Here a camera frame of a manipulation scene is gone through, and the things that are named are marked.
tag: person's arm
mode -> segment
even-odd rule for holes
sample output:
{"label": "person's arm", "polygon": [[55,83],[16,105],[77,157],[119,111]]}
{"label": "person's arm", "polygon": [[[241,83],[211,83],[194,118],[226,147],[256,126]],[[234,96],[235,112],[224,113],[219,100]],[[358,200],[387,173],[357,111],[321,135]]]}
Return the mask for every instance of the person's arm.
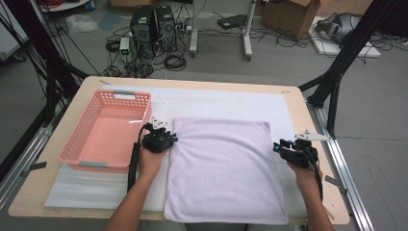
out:
{"label": "person's arm", "polygon": [[153,179],[160,170],[165,154],[165,152],[151,153],[145,148],[141,149],[139,158],[140,176],[112,214],[105,231],[134,231],[138,229],[144,201]]}
{"label": "person's arm", "polygon": [[288,163],[296,175],[296,184],[305,201],[310,231],[334,230],[320,200],[319,186],[313,171]]}

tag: desktop computer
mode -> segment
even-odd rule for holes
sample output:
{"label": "desktop computer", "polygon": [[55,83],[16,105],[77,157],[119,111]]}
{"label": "desktop computer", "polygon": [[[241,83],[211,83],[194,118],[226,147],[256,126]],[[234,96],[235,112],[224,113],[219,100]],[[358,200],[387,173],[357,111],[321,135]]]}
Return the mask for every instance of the desktop computer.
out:
{"label": "desktop computer", "polygon": [[170,6],[156,8],[157,24],[159,27],[159,40],[162,51],[176,51],[177,40],[175,30],[175,20]]}
{"label": "desktop computer", "polygon": [[156,55],[154,44],[158,40],[158,33],[153,6],[136,6],[130,22],[130,29],[138,58],[154,58]]}

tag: concrete floor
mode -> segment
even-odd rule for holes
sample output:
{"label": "concrete floor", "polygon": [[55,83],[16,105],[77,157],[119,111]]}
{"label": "concrete floor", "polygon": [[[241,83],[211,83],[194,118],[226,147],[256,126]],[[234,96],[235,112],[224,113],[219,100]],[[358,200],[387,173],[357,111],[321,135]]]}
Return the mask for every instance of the concrete floor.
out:
{"label": "concrete floor", "polygon": [[[86,12],[76,9],[65,14],[73,13]],[[95,21],[102,22],[110,13],[106,9],[97,9],[89,14]],[[216,28],[216,20],[216,15],[200,19],[200,25]],[[114,30],[128,25],[129,21],[129,17],[120,17],[112,20],[105,30],[72,35],[98,72],[107,65],[106,38]],[[254,19],[254,27],[260,27],[259,18]],[[87,73],[94,73],[68,39],[63,39],[74,65]],[[274,36],[266,36],[260,41],[252,39],[254,55],[248,62],[243,56],[241,38],[200,34],[198,54],[195,58],[189,52],[185,54],[187,67],[180,72],[164,72],[171,80],[300,86],[320,76],[333,62],[333,59],[318,55],[312,44],[305,48],[289,48],[275,41]],[[354,61],[345,74],[340,90],[336,135],[374,229],[408,230],[408,181],[404,178],[408,172],[408,156],[405,155],[407,52],[394,48],[380,50],[380,53],[380,59],[367,59],[366,64]],[[165,75],[156,71],[151,78],[164,79]],[[45,100],[37,75],[28,61],[0,63],[0,95],[2,161],[42,109]],[[11,218],[7,213],[9,205],[10,201],[0,213],[2,230],[100,230],[106,223],[104,219]],[[200,224],[189,225],[188,229],[232,231],[242,230],[242,225],[227,228]],[[352,221],[336,229],[357,230],[357,227]]]}

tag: lavender towel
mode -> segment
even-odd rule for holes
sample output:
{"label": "lavender towel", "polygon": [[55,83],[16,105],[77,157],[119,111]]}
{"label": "lavender towel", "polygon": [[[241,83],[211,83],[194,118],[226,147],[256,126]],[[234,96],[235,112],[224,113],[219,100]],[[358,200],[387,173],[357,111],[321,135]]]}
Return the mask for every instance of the lavender towel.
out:
{"label": "lavender towel", "polygon": [[173,131],[166,218],[288,223],[268,122],[176,117]]}

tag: plastic basket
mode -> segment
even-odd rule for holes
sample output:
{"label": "plastic basket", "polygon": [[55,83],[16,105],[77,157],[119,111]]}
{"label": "plastic basket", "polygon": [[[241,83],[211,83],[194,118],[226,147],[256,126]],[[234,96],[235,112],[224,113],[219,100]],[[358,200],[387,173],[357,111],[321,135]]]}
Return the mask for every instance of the plastic basket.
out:
{"label": "plastic basket", "polygon": [[59,156],[74,169],[127,173],[133,143],[150,119],[150,93],[98,90]]}

